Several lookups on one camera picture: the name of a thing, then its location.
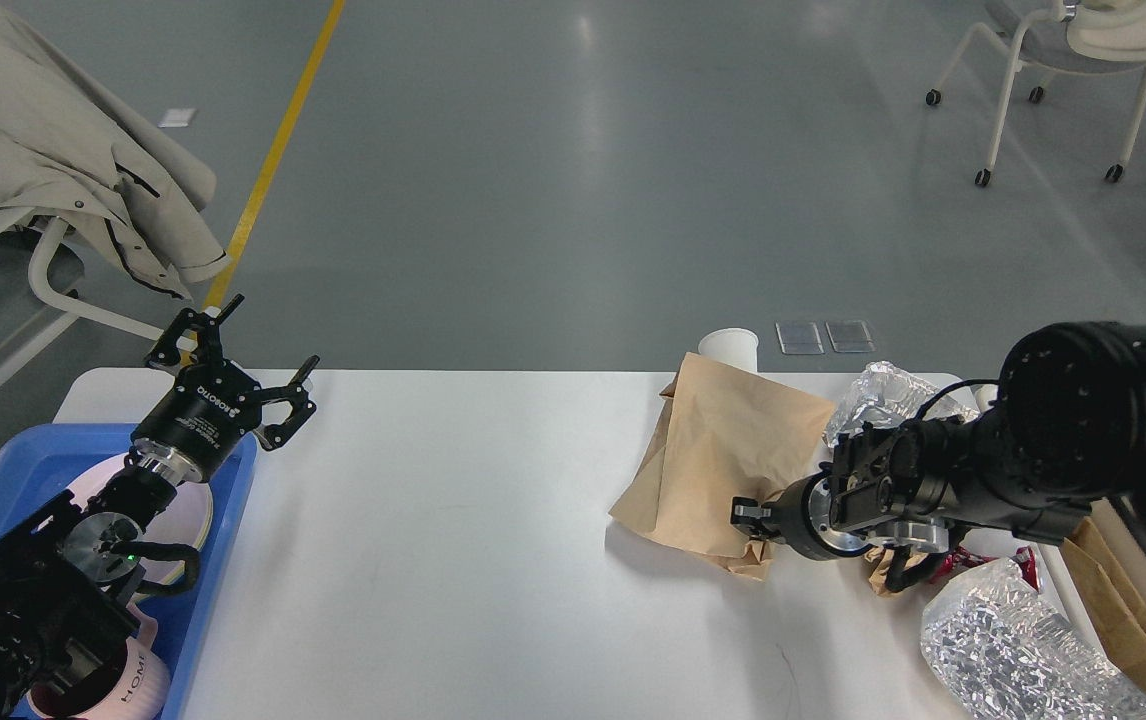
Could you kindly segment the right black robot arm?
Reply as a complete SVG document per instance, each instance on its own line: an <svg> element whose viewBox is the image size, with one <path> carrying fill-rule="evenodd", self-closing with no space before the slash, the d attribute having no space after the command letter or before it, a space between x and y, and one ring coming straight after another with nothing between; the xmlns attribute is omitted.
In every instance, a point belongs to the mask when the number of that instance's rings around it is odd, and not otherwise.
<svg viewBox="0 0 1146 720"><path fill-rule="evenodd" d="M736 496L730 524L806 559L894 551L888 588L928 582L974 529L1063 543L1108 500L1146 556L1146 324L1068 322L1027 334L978 418L838 437L833 457L777 500Z"/></svg>

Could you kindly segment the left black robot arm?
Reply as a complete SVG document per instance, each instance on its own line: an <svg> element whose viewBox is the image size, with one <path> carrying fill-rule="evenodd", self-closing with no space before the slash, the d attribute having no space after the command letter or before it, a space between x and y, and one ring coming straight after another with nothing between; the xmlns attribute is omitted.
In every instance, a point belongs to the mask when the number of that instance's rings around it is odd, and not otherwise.
<svg viewBox="0 0 1146 720"><path fill-rule="evenodd" d="M0 719L25 694L88 701L111 667L146 684L152 641L134 597L171 597L199 582L193 543L149 541L147 530L186 483L206 486L245 438L285 445L317 409L311 355L282 386L262 386L223 355L220 331L241 304L181 310L146 363L172 388L129 435L128 455L105 486L76 503L62 490L0 537Z"/></svg>

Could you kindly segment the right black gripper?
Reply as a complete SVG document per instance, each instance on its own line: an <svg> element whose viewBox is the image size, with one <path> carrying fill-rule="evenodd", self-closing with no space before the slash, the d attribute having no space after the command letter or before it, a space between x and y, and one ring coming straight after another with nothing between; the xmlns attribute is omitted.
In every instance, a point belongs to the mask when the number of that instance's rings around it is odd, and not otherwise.
<svg viewBox="0 0 1146 720"><path fill-rule="evenodd" d="M855 559L869 550L869 543L832 529L830 479L813 475L798 480L768 506L753 498L733 498L730 521L741 523L741 533L752 541L784 543L806 559Z"/></svg>

